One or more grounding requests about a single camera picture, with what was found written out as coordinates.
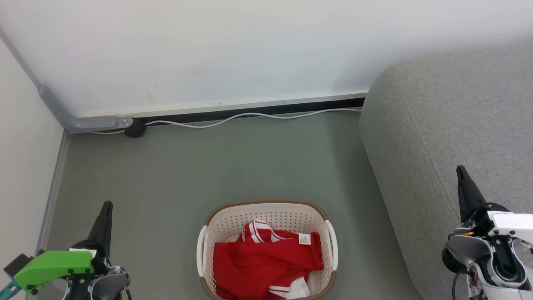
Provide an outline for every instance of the basket handle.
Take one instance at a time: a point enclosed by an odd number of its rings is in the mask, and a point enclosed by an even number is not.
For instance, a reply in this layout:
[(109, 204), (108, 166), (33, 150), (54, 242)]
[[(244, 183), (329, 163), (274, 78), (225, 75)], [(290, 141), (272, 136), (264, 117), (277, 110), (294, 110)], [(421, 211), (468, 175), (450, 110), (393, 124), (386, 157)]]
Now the basket handle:
[(332, 252), (333, 252), (333, 270), (337, 271), (337, 265), (338, 265), (337, 236), (335, 235), (335, 230), (333, 229), (333, 225), (329, 222), (329, 220), (326, 220), (326, 224), (328, 224), (329, 236), (331, 237)]
[(205, 250), (205, 235), (206, 235), (206, 229), (207, 226), (202, 227), (200, 230), (200, 234), (198, 235), (198, 242), (196, 243), (196, 268), (198, 269), (198, 275), (200, 277), (204, 276), (205, 272), (205, 259), (207, 252)]

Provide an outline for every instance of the beige plastic basket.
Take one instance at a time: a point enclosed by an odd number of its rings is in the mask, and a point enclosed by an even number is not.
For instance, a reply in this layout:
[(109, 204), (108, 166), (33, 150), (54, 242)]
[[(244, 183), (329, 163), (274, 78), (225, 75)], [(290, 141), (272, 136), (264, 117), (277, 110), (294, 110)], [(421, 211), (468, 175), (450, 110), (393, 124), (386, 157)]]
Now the beige plastic basket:
[(215, 243), (235, 240), (244, 225), (260, 219), (269, 222), (276, 230), (294, 233), (318, 232), (322, 245), (324, 269), (309, 274), (311, 296), (300, 300), (324, 297), (335, 282), (338, 265), (337, 237), (326, 214), (317, 205), (301, 200), (264, 199), (244, 201), (219, 207), (207, 218), (196, 246), (196, 264), (204, 291), (211, 299), (221, 299), (216, 294), (213, 275), (213, 250)]

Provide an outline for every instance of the red garment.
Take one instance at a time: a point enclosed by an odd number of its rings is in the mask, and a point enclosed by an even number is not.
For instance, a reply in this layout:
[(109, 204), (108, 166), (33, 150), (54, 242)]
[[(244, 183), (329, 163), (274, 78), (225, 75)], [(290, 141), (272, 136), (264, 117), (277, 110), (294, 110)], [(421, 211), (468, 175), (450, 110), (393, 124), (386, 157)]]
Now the red garment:
[(237, 241), (216, 243), (213, 253), (216, 293), (224, 299), (282, 299), (269, 287), (287, 290), (296, 279), (307, 281), (311, 271), (323, 268), (318, 233), (311, 233), (310, 245), (300, 244), (298, 234), (273, 231), (260, 220), (247, 224)]

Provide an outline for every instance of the black strip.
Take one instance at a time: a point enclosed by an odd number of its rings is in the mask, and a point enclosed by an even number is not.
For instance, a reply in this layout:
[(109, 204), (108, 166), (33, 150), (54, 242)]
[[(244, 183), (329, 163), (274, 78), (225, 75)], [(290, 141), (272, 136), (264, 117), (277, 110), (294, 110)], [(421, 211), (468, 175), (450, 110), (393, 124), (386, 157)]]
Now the black strip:
[(143, 123), (148, 123), (156, 120), (172, 121), (177, 123), (191, 123), (191, 122), (203, 122), (203, 121), (217, 121), (224, 120), (231, 116), (235, 116), (242, 113), (262, 113), (268, 115), (275, 114), (290, 114), (301, 112), (312, 112), (315, 110), (331, 109), (331, 108), (346, 108), (346, 107), (361, 107), (363, 106), (364, 98), (337, 100), (337, 101), (324, 101), (324, 102), (312, 102), (302, 104), (289, 104), (278, 106), (265, 106), (254, 108), (242, 108), (232, 110), (221, 110), (218, 112), (205, 112), (183, 115), (168, 115), (159, 117), (144, 117), (139, 118)]

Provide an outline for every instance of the gray sofa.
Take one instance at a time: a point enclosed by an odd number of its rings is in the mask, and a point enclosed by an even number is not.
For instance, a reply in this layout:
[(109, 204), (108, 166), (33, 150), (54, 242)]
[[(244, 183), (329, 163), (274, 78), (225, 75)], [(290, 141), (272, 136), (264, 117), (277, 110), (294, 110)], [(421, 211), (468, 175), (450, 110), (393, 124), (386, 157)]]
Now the gray sofa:
[(533, 212), (533, 43), (391, 66), (359, 128), (415, 287), (451, 299), (441, 251), (459, 225), (455, 168), (466, 166), (487, 201)]

